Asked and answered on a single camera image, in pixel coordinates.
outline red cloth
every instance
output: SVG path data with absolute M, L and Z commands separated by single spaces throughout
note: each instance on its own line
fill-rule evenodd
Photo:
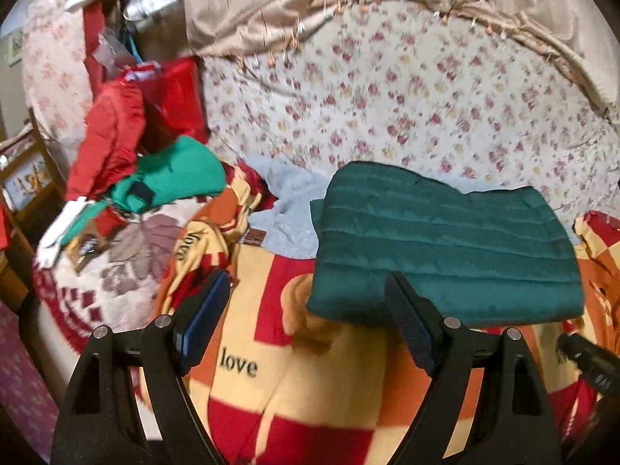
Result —
M 260 192 L 263 196 L 263 198 L 260 200 L 260 204 L 255 211 L 272 209 L 274 207 L 274 203 L 278 200 L 278 198 L 271 194 L 271 192 L 269 192 L 265 180 L 263 180 L 262 177 L 253 168 L 250 168 L 242 160 L 238 161 L 235 166 L 240 168 L 241 171 L 246 174 L 246 181 L 250 186 L 250 194 L 252 194 L 252 196 L 255 196 Z M 222 167 L 224 168 L 224 173 L 226 174 L 226 183 L 231 183 L 234 177 L 234 167 L 225 162 L 222 162 Z
M 4 208 L 0 208 L 0 250 L 9 246 L 10 242 L 10 223 Z
M 113 236 L 127 225 L 127 220 L 110 206 L 107 206 L 94 220 L 98 233 L 105 238 Z
M 142 63 L 122 77 L 138 86 L 145 99 L 146 131 L 140 142 L 144 150 L 163 150 L 181 135 L 207 143 L 195 58 Z
M 91 82 L 92 99 L 97 99 L 103 84 L 103 65 L 92 56 L 99 46 L 99 33 L 105 27 L 105 16 L 101 2 L 96 1 L 84 7 L 84 45 L 86 46 L 86 59 L 84 66 Z
M 103 85 L 86 116 L 86 137 L 71 166 L 65 200 L 96 198 L 136 170 L 136 147 L 145 129 L 140 89 L 120 82 Z
M 200 260 L 200 265 L 185 275 L 183 281 L 179 284 L 174 292 L 172 292 L 172 301 L 170 306 L 173 309 L 179 309 L 179 306 L 186 297 L 197 294 L 207 281 L 207 277 L 213 271 L 213 268 L 225 270 L 229 265 L 229 261 L 222 254 L 214 259 L 210 253 L 207 253 Z

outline red bag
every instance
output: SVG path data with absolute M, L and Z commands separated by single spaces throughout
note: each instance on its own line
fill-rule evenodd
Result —
M 158 152 L 181 135 L 207 143 L 198 66 L 193 57 L 128 68 L 121 82 L 136 85 L 145 99 L 146 128 L 140 141 L 145 151 Z
M 10 242 L 10 223 L 9 217 L 0 206 L 0 250 L 8 248 Z

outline plastic bag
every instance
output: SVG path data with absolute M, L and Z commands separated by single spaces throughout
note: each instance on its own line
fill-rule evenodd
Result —
M 92 57 L 103 65 L 108 79 L 114 79 L 124 68 L 136 65 L 136 59 L 117 40 L 110 28 L 99 33 L 99 45 Z
M 181 0 L 130 0 L 123 10 L 123 17 L 129 27 L 140 30 L 168 13 L 176 12 L 181 6 Z

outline dark green quilted jacket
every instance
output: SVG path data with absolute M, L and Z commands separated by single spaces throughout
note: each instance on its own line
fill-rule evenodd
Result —
M 319 251 L 308 309 L 320 317 L 390 326 L 383 287 L 394 270 L 472 327 L 583 312 L 572 244 L 532 187 L 461 194 L 401 168 L 352 162 L 311 209 Z

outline black mount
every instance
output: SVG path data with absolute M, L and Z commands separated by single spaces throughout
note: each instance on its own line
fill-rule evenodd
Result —
M 444 318 L 401 273 L 388 276 L 385 290 L 415 364 L 432 378 L 389 465 L 561 463 L 548 398 L 517 329 L 491 335 Z M 202 359 L 229 294 L 227 275 L 214 270 L 174 315 L 159 316 L 138 331 L 95 329 L 67 387 L 52 465 L 224 465 L 181 377 Z M 146 442 L 131 366 L 144 369 L 163 455 Z M 463 451 L 443 459 L 473 368 L 485 371 L 469 439 Z

